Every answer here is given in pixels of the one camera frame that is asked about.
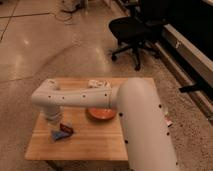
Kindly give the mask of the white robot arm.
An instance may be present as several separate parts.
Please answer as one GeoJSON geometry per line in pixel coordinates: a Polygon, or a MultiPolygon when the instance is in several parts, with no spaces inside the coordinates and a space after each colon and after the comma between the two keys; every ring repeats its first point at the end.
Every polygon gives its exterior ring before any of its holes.
{"type": "Polygon", "coordinates": [[[132,77],[116,87],[61,90],[45,80],[32,94],[48,120],[56,120],[62,106],[110,108],[118,111],[131,171],[180,171],[161,101],[146,79],[132,77]]]}

